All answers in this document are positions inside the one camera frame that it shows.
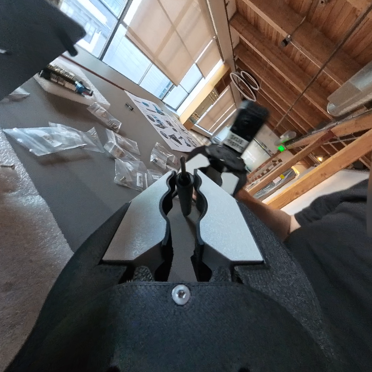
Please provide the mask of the white table top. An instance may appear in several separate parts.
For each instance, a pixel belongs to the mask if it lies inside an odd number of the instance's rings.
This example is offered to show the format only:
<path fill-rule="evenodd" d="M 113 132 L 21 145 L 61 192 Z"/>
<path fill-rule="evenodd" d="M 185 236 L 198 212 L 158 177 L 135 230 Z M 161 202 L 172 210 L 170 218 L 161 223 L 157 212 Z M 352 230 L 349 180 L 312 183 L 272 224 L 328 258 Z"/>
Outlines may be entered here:
<path fill-rule="evenodd" d="M 299 198 L 282 207 L 281 210 L 289 215 L 294 215 L 308 207 L 316 198 L 345 190 L 365 179 L 369 180 L 369 170 L 340 170 Z"/>

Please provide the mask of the blue hobby robot arm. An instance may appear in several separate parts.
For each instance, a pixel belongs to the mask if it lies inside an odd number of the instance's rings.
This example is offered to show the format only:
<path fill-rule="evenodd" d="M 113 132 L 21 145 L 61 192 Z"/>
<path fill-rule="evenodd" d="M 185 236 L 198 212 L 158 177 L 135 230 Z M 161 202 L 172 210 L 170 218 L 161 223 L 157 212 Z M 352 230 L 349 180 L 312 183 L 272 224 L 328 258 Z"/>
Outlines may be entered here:
<path fill-rule="evenodd" d="M 0 1 L 0 99 L 68 51 L 85 29 L 44 0 Z"/>

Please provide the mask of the row of beige roller blinds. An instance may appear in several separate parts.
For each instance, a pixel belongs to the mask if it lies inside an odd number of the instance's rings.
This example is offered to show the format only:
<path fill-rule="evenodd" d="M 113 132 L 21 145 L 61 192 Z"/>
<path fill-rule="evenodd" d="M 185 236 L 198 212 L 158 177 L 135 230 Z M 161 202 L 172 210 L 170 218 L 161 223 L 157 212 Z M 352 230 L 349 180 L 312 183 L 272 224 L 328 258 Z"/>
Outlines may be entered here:
<path fill-rule="evenodd" d="M 227 29 L 218 33 L 222 1 L 134 1 L 138 4 L 129 19 L 124 17 L 125 36 L 170 80 L 168 97 L 178 87 L 185 91 L 173 106 L 179 119 L 192 128 L 190 117 L 212 92 L 214 84 L 234 71 L 232 47 L 227 43 Z"/>

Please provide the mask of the silver ceiling duct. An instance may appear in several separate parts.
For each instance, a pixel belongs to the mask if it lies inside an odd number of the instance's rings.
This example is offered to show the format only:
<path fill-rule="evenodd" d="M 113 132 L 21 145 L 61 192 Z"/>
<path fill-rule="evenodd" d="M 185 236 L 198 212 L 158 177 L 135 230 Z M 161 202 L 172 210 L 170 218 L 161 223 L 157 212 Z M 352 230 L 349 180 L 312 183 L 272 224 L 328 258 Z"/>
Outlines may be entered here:
<path fill-rule="evenodd" d="M 372 62 L 369 62 L 328 96 L 327 112 L 333 117 L 350 113 L 372 100 Z"/>

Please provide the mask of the printed instruction sheet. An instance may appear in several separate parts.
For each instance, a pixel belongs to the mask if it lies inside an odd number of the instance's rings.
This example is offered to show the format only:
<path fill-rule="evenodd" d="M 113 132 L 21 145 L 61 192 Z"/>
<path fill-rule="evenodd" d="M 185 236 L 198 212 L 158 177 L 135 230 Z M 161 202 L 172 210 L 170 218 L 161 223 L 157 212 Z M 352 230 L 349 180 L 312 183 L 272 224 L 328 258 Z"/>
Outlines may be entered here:
<path fill-rule="evenodd" d="M 128 91 L 126 91 L 126 94 L 171 150 L 191 152 L 200 146 L 179 120 L 165 112 L 159 105 Z"/>

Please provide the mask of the black screwdriver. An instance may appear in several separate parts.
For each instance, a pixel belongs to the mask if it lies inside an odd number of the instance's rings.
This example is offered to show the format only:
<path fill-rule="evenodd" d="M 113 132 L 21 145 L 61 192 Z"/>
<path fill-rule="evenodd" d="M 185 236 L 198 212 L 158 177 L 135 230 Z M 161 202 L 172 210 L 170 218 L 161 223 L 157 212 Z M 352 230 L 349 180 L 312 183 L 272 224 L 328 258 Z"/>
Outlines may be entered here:
<path fill-rule="evenodd" d="M 193 187 L 193 175 L 186 170 L 186 161 L 182 156 L 180 158 L 180 172 L 176 176 L 176 188 L 183 216 L 189 216 L 191 213 Z"/>

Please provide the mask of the black control circuit board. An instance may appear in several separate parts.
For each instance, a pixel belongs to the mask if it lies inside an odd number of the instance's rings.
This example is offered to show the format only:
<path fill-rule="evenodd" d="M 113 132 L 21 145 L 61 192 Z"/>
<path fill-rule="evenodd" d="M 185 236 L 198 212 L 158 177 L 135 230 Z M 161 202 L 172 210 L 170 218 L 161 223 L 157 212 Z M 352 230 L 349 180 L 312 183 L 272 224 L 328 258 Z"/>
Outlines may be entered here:
<path fill-rule="evenodd" d="M 75 74 L 58 66 L 48 64 L 39 73 L 40 78 L 51 81 L 81 96 L 92 96 L 93 90 L 89 89 Z"/>

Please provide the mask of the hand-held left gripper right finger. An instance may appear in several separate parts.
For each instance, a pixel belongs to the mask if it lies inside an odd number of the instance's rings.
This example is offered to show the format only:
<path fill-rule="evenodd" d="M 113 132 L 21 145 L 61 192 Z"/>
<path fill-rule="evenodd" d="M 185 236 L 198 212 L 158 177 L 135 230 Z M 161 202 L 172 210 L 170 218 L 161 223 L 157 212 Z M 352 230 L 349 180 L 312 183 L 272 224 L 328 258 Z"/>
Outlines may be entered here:
<path fill-rule="evenodd" d="M 261 264 L 264 258 L 235 200 L 201 170 L 195 170 L 202 201 L 196 223 L 201 261 L 205 264 Z"/>

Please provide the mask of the white foam sheet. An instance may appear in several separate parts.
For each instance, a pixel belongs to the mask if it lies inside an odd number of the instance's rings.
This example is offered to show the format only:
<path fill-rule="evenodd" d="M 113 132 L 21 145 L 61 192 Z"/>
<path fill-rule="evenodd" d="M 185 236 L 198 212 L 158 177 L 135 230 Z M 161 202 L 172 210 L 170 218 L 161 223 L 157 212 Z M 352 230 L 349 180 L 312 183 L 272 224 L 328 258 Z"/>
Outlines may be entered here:
<path fill-rule="evenodd" d="M 1 130 L 0 369 L 23 346 L 73 252 Z"/>

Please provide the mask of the scattered clear screw bags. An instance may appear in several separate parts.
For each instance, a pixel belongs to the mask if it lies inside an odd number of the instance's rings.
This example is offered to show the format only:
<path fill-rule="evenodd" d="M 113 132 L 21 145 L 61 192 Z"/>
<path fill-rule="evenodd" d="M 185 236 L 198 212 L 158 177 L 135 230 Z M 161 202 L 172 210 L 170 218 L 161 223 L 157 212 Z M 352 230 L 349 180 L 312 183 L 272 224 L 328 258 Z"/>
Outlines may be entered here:
<path fill-rule="evenodd" d="M 3 132 L 38 157 L 76 148 L 107 153 L 115 160 L 114 183 L 139 192 L 163 176 L 160 171 L 148 169 L 140 160 L 136 141 L 119 134 L 122 122 L 98 102 L 93 102 L 87 109 L 106 126 L 105 145 L 100 141 L 95 127 L 83 132 L 64 124 L 49 122 L 48 127 L 10 128 L 3 129 Z"/>

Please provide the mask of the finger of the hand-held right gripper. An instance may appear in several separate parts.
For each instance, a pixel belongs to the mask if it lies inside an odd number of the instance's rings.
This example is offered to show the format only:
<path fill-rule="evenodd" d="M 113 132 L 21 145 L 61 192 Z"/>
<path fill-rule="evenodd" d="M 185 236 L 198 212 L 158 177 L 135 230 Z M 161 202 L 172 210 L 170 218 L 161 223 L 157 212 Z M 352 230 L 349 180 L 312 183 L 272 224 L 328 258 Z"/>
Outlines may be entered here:
<path fill-rule="evenodd" d="M 195 170 L 198 169 L 207 169 L 210 167 L 210 161 L 206 155 L 198 153 L 196 156 L 193 156 L 190 160 L 187 160 L 185 163 L 185 170 L 190 175 L 194 174 Z"/>
<path fill-rule="evenodd" d="M 231 172 L 222 172 L 220 187 L 226 193 L 235 197 L 236 193 L 243 187 L 243 178 Z"/>

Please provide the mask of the person's right forearm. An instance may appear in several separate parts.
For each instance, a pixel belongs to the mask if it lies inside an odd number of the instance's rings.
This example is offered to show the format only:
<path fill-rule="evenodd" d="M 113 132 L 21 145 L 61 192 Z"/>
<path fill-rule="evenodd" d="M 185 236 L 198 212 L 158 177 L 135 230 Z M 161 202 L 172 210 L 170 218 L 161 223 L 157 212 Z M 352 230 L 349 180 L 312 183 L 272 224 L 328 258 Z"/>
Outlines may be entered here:
<path fill-rule="evenodd" d="M 300 228 L 294 215 L 268 206 L 244 189 L 235 194 L 235 199 L 248 207 L 281 241 L 285 241 L 292 232 Z"/>

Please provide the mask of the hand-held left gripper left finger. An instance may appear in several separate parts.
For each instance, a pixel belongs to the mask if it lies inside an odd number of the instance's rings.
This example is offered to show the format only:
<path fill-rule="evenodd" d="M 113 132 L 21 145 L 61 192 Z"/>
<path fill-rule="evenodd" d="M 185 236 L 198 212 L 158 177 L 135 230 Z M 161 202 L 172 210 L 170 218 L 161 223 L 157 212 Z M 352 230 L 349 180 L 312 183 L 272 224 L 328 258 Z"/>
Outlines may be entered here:
<path fill-rule="evenodd" d="M 174 171 L 136 196 L 130 203 L 103 258 L 104 263 L 163 263 L 170 237 L 167 217 L 173 206 Z"/>

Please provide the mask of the person's black shirt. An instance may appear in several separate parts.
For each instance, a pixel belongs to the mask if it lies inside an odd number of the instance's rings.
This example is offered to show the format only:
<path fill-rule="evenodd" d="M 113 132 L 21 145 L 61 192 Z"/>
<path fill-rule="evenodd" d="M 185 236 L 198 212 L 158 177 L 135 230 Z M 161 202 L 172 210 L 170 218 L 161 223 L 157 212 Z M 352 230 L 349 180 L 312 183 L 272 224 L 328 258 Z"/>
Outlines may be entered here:
<path fill-rule="evenodd" d="M 346 371 L 372 370 L 372 241 L 368 180 L 315 199 L 285 240 L 318 297 Z"/>

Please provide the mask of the wooden edged white table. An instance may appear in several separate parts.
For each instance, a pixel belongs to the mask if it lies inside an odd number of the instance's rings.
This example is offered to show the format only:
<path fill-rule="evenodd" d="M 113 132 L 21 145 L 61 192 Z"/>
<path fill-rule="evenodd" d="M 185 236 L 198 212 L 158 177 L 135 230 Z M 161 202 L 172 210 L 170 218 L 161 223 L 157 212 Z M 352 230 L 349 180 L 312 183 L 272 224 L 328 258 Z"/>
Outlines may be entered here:
<path fill-rule="evenodd" d="M 372 114 L 371 110 L 346 120 L 332 128 L 323 129 L 322 131 L 311 135 L 310 137 L 300 140 L 299 145 L 307 144 L 307 146 L 297 153 L 293 158 L 279 166 L 276 170 L 271 171 L 265 178 L 261 179 L 257 184 L 244 191 L 244 195 L 255 195 L 258 191 L 267 186 L 275 178 L 280 176 L 284 171 L 290 169 L 298 161 L 309 155 L 311 152 L 324 145 L 328 140 L 334 137 L 344 137 L 352 133 L 366 131 L 361 136 L 354 139 L 342 150 L 323 161 L 313 170 L 302 176 L 294 184 L 286 188 L 278 196 L 274 197 L 269 202 L 269 205 L 274 208 L 282 208 L 290 202 L 296 200 L 307 191 L 311 190 L 321 182 L 325 181 L 338 171 L 346 168 L 351 163 L 362 158 L 372 149 Z"/>

